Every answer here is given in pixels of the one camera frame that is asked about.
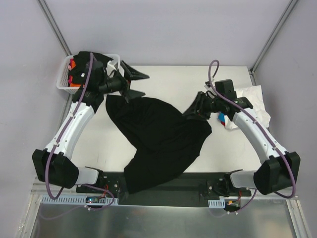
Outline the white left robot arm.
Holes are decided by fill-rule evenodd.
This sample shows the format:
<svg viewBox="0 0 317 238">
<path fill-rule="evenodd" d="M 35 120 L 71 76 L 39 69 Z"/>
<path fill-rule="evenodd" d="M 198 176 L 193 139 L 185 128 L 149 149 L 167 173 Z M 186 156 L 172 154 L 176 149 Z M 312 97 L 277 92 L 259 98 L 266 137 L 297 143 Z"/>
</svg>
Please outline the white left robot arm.
<svg viewBox="0 0 317 238">
<path fill-rule="evenodd" d="M 183 115 L 173 105 L 130 88 L 134 80 L 148 79 L 125 62 L 117 69 L 108 62 L 77 63 L 73 74 L 80 88 L 73 95 L 69 114 L 52 141 L 32 155 L 38 179 L 61 188 L 87 184 L 101 192 L 106 182 L 102 172 L 79 168 L 71 161 L 75 145 L 101 103 L 126 139 L 136 148 L 125 166 L 123 188 L 134 194 L 178 178 L 200 155 L 211 134 L 206 120 Z"/>
</svg>

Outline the white plastic laundry basket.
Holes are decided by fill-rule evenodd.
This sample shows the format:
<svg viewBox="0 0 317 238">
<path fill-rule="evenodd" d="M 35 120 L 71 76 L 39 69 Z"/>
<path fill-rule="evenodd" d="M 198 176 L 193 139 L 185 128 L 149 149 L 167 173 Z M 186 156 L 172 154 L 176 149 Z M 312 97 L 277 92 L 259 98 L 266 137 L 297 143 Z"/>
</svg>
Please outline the white plastic laundry basket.
<svg viewBox="0 0 317 238">
<path fill-rule="evenodd" d="M 107 75 L 112 75 L 113 70 L 118 70 L 119 72 L 122 72 L 123 69 L 121 67 L 121 58 L 117 54 L 104 54 L 104 56 L 107 56 L 111 58 L 111 60 L 107 63 L 106 71 Z M 79 89 L 79 87 L 70 87 L 68 86 L 69 82 L 69 64 L 73 60 L 74 55 L 67 56 L 62 65 L 59 68 L 57 81 L 56 81 L 56 87 L 60 90 L 64 90 L 70 95 L 73 95 L 76 93 L 76 91 Z"/>
</svg>

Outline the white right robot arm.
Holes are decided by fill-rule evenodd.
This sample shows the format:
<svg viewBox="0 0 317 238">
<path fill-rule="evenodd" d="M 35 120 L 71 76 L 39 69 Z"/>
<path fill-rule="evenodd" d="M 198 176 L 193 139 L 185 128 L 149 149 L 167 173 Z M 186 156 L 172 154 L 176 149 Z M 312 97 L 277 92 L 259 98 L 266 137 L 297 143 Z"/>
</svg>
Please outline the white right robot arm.
<svg viewBox="0 0 317 238">
<path fill-rule="evenodd" d="M 205 83 L 207 91 L 198 92 L 193 103 L 194 116 L 207 120 L 213 113 L 223 113 L 237 125 L 255 150 L 260 166 L 255 171 L 235 170 L 225 174 L 219 187 L 233 196 L 240 188 L 251 188 L 263 195 L 275 193 L 293 198 L 301 158 L 278 143 L 258 119 L 246 97 L 238 97 L 231 79 Z"/>
</svg>

